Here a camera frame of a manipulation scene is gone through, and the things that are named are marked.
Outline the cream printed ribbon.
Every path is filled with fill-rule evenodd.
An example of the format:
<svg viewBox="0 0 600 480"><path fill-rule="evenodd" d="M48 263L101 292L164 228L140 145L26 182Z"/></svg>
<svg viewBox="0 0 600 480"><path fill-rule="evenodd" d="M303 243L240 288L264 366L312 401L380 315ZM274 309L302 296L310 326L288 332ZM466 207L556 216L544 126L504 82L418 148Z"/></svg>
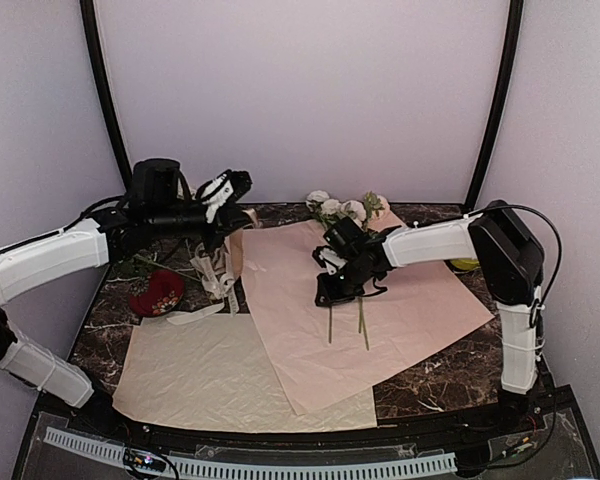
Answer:
<svg viewBox="0 0 600 480"><path fill-rule="evenodd" d="M234 287L236 277L232 258L227 248L222 246L214 253L207 253L200 244L190 263L204 291L210 295L211 304L193 312L170 312L166 320L172 325L186 325L219 314L225 307L229 309L229 315L235 317L240 307Z"/></svg>

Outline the tan satin ribbon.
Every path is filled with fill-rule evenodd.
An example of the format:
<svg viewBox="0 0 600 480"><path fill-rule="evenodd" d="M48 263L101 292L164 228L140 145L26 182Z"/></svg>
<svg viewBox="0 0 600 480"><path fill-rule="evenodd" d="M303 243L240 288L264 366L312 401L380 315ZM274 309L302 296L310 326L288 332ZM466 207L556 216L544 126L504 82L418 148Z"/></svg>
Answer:
<svg viewBox="0 0 600 480"><path fill-rule="evenodd" d="M243 213L249 218L247 224L231 233L225 240L228 255L227 269L231 271L235 280L241 277L244 268L244 232L262 227L262 222L254 208L247 208Z"/></svg>

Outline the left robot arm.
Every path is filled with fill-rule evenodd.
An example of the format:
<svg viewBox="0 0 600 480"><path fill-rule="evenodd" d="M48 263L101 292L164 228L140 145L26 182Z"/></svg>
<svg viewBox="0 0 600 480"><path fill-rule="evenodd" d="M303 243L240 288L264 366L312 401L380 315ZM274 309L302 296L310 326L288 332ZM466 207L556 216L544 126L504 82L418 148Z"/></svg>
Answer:
<svg viewBox="0 0 600 480"><path fill-rule="evenodd" d="M191 191L176 160L137 163L124 194L87 207L72 223L0 247L0 369L75 409L100 436L121 427L110 395L79 367L61 359L11 323L5 305L69 274L133 257L162 237L196 236L207 252L251 224L239 200L252 186L246 171L227 169Z"/></svg>

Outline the pink fake flower bunch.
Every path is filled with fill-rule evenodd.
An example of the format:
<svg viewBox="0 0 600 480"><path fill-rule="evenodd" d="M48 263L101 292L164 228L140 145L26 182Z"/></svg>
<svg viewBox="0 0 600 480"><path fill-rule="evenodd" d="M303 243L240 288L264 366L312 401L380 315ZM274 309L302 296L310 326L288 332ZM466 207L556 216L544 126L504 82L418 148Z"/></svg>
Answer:
<svg viewBox="0 0 600 480"><path fill-rule="evenodd" d="M158 262L156 255L135 254L127 259L121 260L113 267L114 277L123 281L148 279L149 276L158 270L166 270L175 273L185 280L200 283L200 276L192 269L183 269L167 265L164 262Z"/></svg>

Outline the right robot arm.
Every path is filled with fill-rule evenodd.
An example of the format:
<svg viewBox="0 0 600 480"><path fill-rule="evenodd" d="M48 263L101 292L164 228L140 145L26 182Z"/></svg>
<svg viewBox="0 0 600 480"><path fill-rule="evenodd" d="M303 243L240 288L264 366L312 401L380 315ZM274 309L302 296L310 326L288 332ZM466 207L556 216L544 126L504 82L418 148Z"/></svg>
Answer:
<svg viewBox="0 0 600 480"><path fill-rule="evenodd" d="M519 217L523 206L503 200L447 221L365 232L353 220L337 221L312 256L322 268L315 304L322 308L366 297L395 269L454 259L478 262L501 320L501 388L510 394L490 413L501 434L514 432L529 416L528 394L538 377L543 348L543 312L555 280L544 276L545 251Z"/></svg>

